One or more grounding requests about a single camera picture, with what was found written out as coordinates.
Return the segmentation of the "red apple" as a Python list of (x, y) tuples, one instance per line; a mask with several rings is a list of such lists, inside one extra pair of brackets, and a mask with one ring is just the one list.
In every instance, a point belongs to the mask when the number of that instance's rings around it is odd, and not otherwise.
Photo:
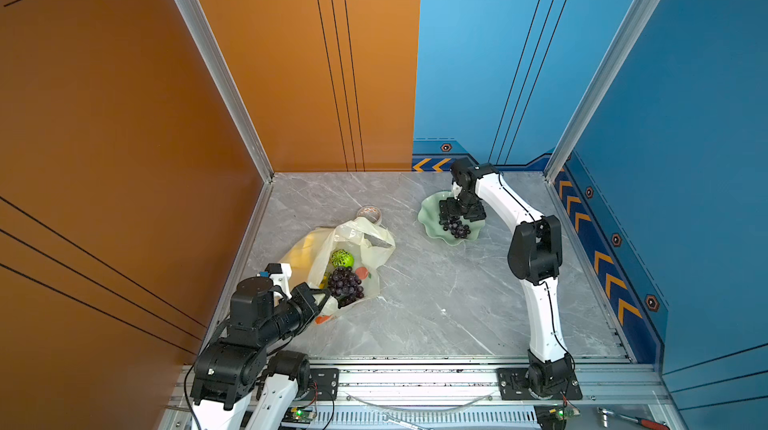
[(366, 280), (369, 277), (369, 271), (365, 267), (359, 267), (355, 270), (356, 276), (361, 280)]

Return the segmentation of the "dark purple grape bunch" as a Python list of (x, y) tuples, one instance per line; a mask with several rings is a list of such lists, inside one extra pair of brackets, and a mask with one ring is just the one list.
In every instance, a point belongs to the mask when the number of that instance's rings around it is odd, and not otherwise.
[(354, 304), (365, 296), (362, 280), (351, 267), (335, 268), (328, 277), (327, 288), (339, 308)]
[(449, 232), (450, 235), (455, 239), (464, 240), (467, 239), (471, 234), (470, 227), (465, 224), (460, 217), (457, 216), (441, 220), (440, 224), (442, 226), (442, 230)]

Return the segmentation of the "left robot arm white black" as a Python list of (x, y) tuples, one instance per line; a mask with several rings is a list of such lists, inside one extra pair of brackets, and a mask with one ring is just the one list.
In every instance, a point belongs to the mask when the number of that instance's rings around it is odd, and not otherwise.
[(188, 371), (184, 400), (193, 429), (277, 429), (290, 405), (309, 390), (308, 357), (285, 348), (319, 316), (330, 293), (302, 283), (285, 293), (272, 279), (237, 286), (230, 314)]

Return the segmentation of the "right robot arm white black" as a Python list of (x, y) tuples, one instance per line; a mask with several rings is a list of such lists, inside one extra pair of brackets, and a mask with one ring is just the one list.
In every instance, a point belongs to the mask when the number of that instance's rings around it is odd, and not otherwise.
[(563, 263), (560, 220), (528, 204), (491, 164), (474, 164), (464, 158), (452, 163), (450, 173), (451, 195), (438, 204), (442, 225), (483, 221), (485, 209), (490, 208), (512, 234), (507, 263), (522, 285), (530, 326), (525, 388), (541, 399), (582, 398), (558, 307), (558, 277)]

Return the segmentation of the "green kiwi half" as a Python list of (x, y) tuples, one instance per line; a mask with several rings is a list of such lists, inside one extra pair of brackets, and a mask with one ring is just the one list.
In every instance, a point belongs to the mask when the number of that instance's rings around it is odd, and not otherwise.
[(334, 250), (329, 259), (329, 263), (333, 268), (352, 268), (354, 262), (354, 256), (343, 249)]

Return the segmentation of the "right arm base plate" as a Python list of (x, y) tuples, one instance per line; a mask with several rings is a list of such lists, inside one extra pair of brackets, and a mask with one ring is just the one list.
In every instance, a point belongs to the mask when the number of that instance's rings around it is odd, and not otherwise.
[(583, 399), (580, 383), (573, 372), (566, 373), (563, 379), (546, 380), (537, 369), (512, 367), (497, 369), (496, 377), (504, 401)]

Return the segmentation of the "cream plastic bag orange print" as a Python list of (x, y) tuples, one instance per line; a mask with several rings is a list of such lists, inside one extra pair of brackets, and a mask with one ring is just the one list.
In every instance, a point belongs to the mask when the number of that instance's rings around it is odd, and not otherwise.
[(380, 295), (378, 270), (394, 254), (394, 235), (364, 217), (334, 228), (317, 228), (280, 259), (289, 265), (289, 286), (306, 283), (329, 295), (316, 324), (339, 317)]

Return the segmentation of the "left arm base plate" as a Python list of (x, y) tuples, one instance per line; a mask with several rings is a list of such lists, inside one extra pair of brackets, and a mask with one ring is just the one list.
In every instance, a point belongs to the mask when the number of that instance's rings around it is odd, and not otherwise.
[(338, 395), (340, 370), (335, 367), (311, 367), (306, 389), (299, 393), (301, 401), (330, 402)]

